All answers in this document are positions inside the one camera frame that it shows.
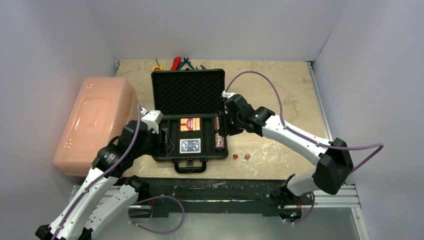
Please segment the blue playing card deck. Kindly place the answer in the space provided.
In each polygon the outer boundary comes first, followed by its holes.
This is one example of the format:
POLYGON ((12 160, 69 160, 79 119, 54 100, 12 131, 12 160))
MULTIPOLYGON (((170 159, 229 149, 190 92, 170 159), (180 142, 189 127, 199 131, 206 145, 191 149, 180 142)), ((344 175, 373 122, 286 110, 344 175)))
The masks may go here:
POLYGON ((180 139, 179 140, 180 154, 197 154, 201 153, 201 139, 180 139))

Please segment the red Texas Hold'em card deck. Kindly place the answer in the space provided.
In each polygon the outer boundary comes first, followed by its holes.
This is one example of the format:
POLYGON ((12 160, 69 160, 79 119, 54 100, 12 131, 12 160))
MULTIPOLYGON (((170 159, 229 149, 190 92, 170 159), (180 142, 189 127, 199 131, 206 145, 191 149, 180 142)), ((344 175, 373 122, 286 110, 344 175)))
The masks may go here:
POLYGON ((181 132, 197 132, 201 130, 201 119, 199 117, 188 117, 180 119, 181 132))

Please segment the black poker carrying case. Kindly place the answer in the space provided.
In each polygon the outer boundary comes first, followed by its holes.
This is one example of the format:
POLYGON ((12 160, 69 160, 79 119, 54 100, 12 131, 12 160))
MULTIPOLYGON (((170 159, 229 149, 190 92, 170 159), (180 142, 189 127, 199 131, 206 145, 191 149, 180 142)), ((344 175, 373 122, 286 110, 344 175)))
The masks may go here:
POLYGON ((157 162, 171 162, 179 174, 206 171, 210 160, 224 160, 229 155, 228 140, 224 149, 215 148, 214 118, 224 113, 222 92, 225 89, 225 71, 220 68, 204 70, 163 70, 151 73, 155 110, 163 118, 159 130, 168 128, 169 142, 174 149, 169 156, 154 155, 157 162), (200 118, 200 131, 180 131, 181 118, 200 118), (181 139, 201 139, 201 153, 179 152, 181 139))

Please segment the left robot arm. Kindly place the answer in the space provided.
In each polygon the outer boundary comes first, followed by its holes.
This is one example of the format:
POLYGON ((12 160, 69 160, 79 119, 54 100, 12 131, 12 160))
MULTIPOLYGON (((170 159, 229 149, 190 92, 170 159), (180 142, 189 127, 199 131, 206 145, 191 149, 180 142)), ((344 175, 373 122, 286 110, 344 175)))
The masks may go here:
POLYGON ((159 123, 162 114, 149 112, 139 120, 130 121, 120 136, 101 148, 82 186, 63 212, 50 224, 35 232, 40 240, 95 240, 117 215, 130 205, 152 206, 155 197, 142 178, 128 177, 118 192, 99 204, 136 158, 152 155, 159 148, 159 123))

